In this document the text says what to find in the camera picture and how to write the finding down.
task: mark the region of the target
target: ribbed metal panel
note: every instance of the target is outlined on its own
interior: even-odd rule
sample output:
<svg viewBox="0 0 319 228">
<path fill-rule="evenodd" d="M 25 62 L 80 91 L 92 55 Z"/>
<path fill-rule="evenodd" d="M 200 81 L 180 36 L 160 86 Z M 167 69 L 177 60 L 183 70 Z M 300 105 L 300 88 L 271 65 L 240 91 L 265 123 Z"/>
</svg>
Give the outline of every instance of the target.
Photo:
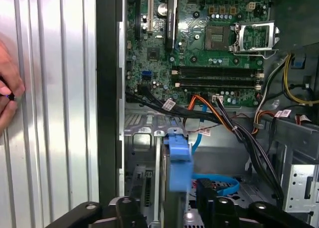
<svg viewBox="0 0 319 228">
<path fill-rule="evenodd" d="M 0 138 L 0 222 L 42 228 L 98 201 L 95 0 L 0 0 L 26 93 Z"/>
</svg>

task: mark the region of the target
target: pci slot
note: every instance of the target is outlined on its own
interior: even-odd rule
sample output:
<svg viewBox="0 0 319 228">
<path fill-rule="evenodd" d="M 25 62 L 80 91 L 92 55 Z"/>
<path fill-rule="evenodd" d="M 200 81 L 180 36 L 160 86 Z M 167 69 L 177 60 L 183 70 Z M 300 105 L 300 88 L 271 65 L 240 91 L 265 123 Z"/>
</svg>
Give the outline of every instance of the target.
<svg viewBox="0 0 319 228">
<path fill-rule="evenodd" d="M 255 77 L 260 70 L 246 68 L 225 68 L 225 67 L 180 67 L 173 66 L 172 74 L 179 77 Z"/>
<path fill-rule="evenodd" d="M 254 80 L 227 80 L 227 79 L 200 79 L 200 78 L 179 78 L 175 81 L 175 87 L 203 87 L 203 88 L 246 88 L 254 89 Z"/>
<path fill-rule="evenodd" d="M 167 23 L 166 23 L 166 49 L 171 52 L 175 43 L 175 26 L 177 13 L 177 0 L 168 0 L 167 2 Z"/>
<path fill-rule="evenodd" d="M 153 30 L 154 0 L 148 0 L 148 32 Z"/>
<path fill-rule="evenodd" d="M 141 0 L 135 3 L 135 40 L 141 38 Z"/>
</svg>

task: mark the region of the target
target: motherboard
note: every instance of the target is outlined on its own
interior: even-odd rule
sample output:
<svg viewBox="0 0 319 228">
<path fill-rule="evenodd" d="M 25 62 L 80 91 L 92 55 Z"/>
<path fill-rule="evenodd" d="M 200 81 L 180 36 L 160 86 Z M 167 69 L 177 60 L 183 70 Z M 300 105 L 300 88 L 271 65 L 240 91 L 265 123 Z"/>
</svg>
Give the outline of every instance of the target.
<svg viewBox="0 0 319 228">
<path fill-rule="evenodd" d="M 126 91 L 180 105 L 193 94 L 225 106 L 258 106 L 263 56 L 236 54 L 235 25 L 267 21 L 271 0 L 127 0 Z M 269 30 L 246 26 L 242 49 L 267 46 Z"/>
</svg>

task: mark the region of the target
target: cable tie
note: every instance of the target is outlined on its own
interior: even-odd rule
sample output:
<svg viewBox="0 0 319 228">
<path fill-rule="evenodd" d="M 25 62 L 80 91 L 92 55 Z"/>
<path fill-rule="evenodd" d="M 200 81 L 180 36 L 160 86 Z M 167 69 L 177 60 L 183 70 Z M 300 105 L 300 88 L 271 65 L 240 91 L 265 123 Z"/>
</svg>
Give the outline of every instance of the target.
<svg viewBox="0 0 319 228">
<path fill-rule="evenodd" d="M 256 122 L 254 122 L 253 125 L 254 125 L 254 128 L 264 129 L 264 125 L 263 125 L 263 124 L 258 124 L 258 123 L 256 123 Z"/>
</svg>

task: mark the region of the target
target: hand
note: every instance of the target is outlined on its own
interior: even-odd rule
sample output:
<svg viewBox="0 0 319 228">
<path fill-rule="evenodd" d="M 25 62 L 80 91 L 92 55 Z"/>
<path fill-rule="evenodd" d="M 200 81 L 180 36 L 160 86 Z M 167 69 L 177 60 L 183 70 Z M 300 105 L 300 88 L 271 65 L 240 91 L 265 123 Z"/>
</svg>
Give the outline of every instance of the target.
<svg viewBox="0 0 319 228">
<path fill-rule="evenodd" d="M 6 81 L 0 81 L 0 135 L 4 129 L 9 125 L 12 120 L 16 109 L 17 103 L 9 101 L 6 95 L 13 93 L 15 96 L 20 97 L 24 93 L 23 81 L 19 75 L 17 66 L 12 63 L 12 59 L 6 51 L 5 46 L 0 41 L 0 76 Z"/>
</svg>

